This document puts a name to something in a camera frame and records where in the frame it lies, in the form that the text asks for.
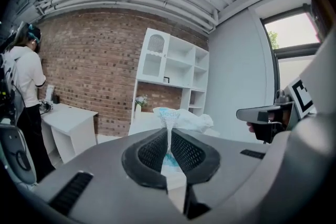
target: flower vase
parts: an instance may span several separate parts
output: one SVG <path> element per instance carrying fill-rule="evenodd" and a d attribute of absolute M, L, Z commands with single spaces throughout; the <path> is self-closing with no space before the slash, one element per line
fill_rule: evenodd
<path fill-rule="evenodd" d="M 141 114 L 141 106 L 139 104 L 136 104 L 134 119 L 135 120 L 140 119 L 140 114 Z"/>

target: small flower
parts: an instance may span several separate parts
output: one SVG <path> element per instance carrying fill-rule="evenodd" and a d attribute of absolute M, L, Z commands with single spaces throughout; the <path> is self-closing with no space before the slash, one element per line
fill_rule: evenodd
<path fill-rule="evenodd" d="M 135 103 L 140 105 L 140 106 L 145 106 L 147 105 L 147 102 L 148 102 L 148 97 L 147 95 L 144 95 L 144 96 L 139 96 L 135 99 Z"/>

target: black vent slot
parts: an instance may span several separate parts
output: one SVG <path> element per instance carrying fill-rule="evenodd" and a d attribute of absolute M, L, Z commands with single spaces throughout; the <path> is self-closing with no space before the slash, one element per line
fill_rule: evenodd
<path fill-rule="evenodd" d="M 251 150 L 243 150 L 241 154 L 250 156 L 252 158 L 257 158 L 257 159 L 263 159 L 266 155 L 266 153 L 261 153 L 261 152 L 251 151 Z"/>
<path fill-rule="evenodd" d="M 92 178 L 93 175 L 91 174 L 78 172 L 51 201 L 50 206 L 61 214 L 67 216 Z"/>

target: white cabinet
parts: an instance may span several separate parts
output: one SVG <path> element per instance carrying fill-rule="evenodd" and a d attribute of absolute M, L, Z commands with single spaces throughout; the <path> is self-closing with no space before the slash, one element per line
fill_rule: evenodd
<path fill-rule="evenodd" d="M 182 88 L 181 109 L 202 115 L 208 84 L 209 52 L 182 39 L 147 29 L 139 59 L 138 82 Z"/>
<path fill-rule="evenodd" d="M 146 82 L 163 82 L 170 35 L 148 29 L 143 42 L 137 78 Z"/>

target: brick wall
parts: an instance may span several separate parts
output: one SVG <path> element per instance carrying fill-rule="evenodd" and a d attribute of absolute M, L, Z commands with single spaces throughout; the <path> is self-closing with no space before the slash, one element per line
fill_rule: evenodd
<path fill-rule="evenodd" d="M 157 108 L 159 106 L 179 109 L 182 89 L 139 82 L 136 94 L 136 96 L 147 95 L 148 97 L 148 105 L 144 106 L 141 111 L 153 112 L 153 108 Z"/>
<path fill-rule="evenodd" d="M 207 49 L 207 38 L 165 18 L 122 9 L 86 9 L 45 19 L 40 57 L 46 84 L 56 86 L 62 103 L 97 111 L 96 133 L 125 136 L 147 28 L 157 29 Z M 40 91 L 45 95 L 46 87 Z M 140 84 L 156 106 L 178 108 L 181 90 Z"/>

